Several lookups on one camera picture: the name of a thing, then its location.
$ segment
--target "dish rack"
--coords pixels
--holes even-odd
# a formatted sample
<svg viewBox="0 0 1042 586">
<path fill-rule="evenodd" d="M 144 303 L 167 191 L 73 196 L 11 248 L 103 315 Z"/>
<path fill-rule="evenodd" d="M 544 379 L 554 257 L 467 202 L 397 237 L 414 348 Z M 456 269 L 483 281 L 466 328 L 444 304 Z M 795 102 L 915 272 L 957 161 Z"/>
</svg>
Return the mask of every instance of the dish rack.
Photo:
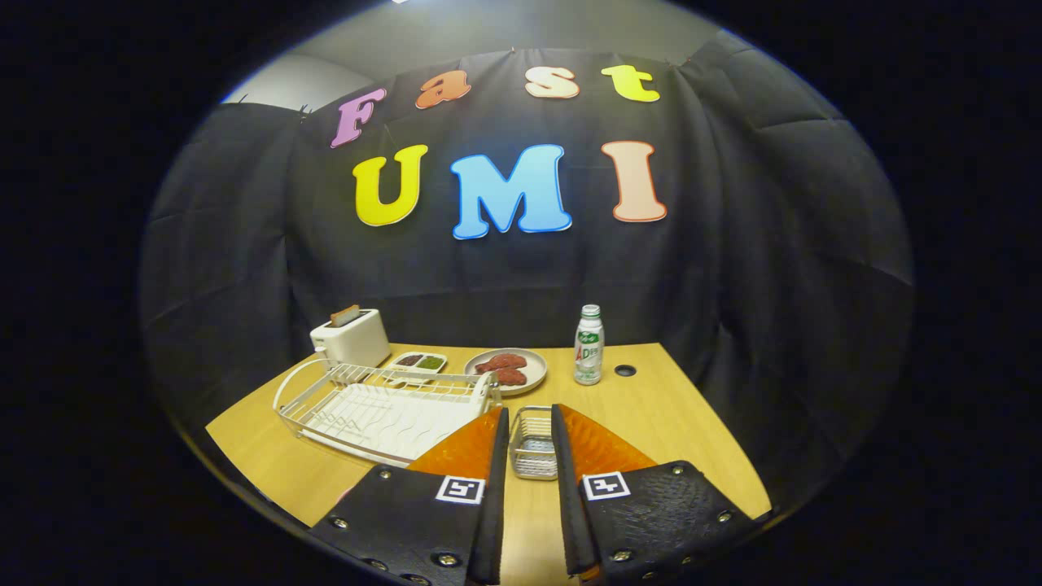
<svg viewBox="0 0 1042 586">
<path fill-rule="evenodd" d="M 320 362 L 331 363 L 323 375 L 289 402 L 280 402 L 290 381 Z M 436 374 L 318 359 L 286 376 L 272 409 L 297 437 L 403 468 L 500 405 L 494 372 Z"/>
<path fill-rule="evenodd" d="M 522 479 L 552 481 L 557 478 L 557 459 L 550 435 L 550 408 L 522 407 L 514 416 L 511 462 Z"/>
</svg>

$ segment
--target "letter m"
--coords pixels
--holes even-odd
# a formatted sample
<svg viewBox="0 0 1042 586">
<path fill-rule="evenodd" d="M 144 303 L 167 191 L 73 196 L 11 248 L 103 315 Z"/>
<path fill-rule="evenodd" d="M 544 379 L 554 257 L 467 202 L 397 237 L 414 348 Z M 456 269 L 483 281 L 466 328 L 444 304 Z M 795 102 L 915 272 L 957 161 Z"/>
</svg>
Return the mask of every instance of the letter m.
<svg viewBox="0 0 1042 586">
<path fill-rule="evenodd" d="M 565 149 L 559 145 L 530 146 L 518 157 L 510 179 L 504 179 L 483 154 L 453 163 L 449 169 L 460 177 L 460 223 L 452 228 L 452 236 L 469 240 L 489 234 L 489 223 L 481 219 L 481 205 L 500 233 L 508 230 L 521 199 L 521 231 L 567 229 L 572 217 L 561 204 L 557 186 L 557 160 L 564 154 Z"/>
</svg>

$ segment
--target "wooden table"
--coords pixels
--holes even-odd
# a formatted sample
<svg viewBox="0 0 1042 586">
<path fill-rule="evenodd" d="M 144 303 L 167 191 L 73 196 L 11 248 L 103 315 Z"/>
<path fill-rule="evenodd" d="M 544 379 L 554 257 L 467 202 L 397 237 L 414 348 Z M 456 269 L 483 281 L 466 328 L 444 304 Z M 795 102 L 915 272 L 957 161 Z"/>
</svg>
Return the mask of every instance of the wooden table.
<svg viewBox="0 0 1042 586">
<path fill-rule="evenodd" d="M 444 373 L 463 372 L 474 355 L 491 348 L 391 344 L 387 362 L 408 350 L 448 357 Z M 511 409 L 561 402 L 612 430 L 659 463 L 688 460 L 749 517 L 770 510 L 752 464 L 727 428 L 661 344 L 609 346 L 601 382 L 586 387 L 572 379 L 572 348 L 534 348 L 546 359 L 543 383 L 527 393 L 503 397 Z M 629 377 L 619 364 L 637 368 Z M 295 377 L 286 396 L 296 396 L 323 372 L 316 364 Z M 313 526 L 373 466 L 306 438 L 297 438 L 272 410 L 279 375 L 214 419 L 206 431 L 268 498 Z M 565 556 L 555 482 L 523 480 L 506 471 L 503 557 L 504 586 L 565 585 Z"/>
</svg>

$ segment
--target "bottle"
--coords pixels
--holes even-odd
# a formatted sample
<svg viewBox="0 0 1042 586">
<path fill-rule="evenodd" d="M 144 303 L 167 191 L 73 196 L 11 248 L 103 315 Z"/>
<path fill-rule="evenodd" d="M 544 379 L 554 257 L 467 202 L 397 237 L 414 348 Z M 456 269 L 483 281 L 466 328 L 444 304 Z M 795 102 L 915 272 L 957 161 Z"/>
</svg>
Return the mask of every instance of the bottle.
<svg viewBox="0 0 1042 586">
<path fill-rule="evenodd" d="M 604 325 L 600 306 L 582 306 L 579 326 L 575 329 L 575 382 L 596 385 L 604 362 Z"/>
</svg>

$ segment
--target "screw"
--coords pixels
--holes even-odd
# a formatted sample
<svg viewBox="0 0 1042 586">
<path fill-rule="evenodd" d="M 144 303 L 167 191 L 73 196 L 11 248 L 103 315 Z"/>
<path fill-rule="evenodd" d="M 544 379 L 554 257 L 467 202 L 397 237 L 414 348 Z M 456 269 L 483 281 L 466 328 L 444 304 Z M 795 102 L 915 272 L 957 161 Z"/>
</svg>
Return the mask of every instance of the screw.
<svg viewBox="0 0 1042 586">
<path fill-rule="evenodd" d="M 438 563 L 445 567 L 453 567 L 460 565 L 460 558 L 452 554 L 441 554 L 438 556 Z"/>
</svg>

